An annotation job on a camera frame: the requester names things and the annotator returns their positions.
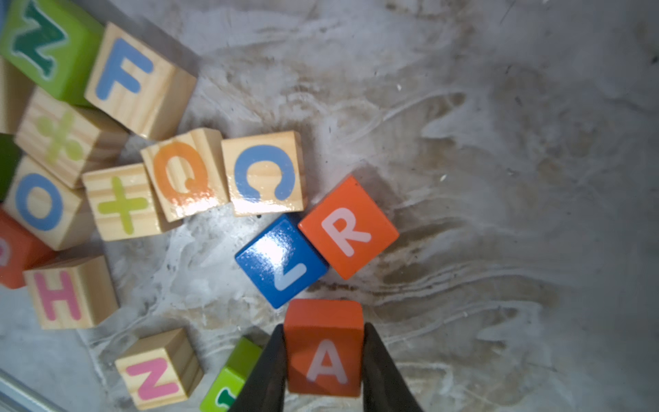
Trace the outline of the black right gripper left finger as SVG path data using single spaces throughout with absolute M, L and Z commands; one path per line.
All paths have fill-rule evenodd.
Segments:
M 286 382 L 287 351 L 279 324 L 229 411 L 283 411 Z

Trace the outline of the orange R block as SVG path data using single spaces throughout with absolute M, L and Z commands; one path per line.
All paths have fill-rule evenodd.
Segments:
M 399 238 L 393 223 L 351 174 L 301 220 L 298 228 L 344 280 Z

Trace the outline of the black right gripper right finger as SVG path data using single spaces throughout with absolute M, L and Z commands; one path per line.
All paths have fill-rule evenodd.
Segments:
M 371 323 L 365 324 L 362 380 L 365 412 L 422 411 Z

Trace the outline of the orange A block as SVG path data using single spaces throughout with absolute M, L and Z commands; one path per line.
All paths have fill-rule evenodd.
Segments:
M 295 299 L 283 324 L 291 393 L 358 398 L 365 340 L 360 303 Z

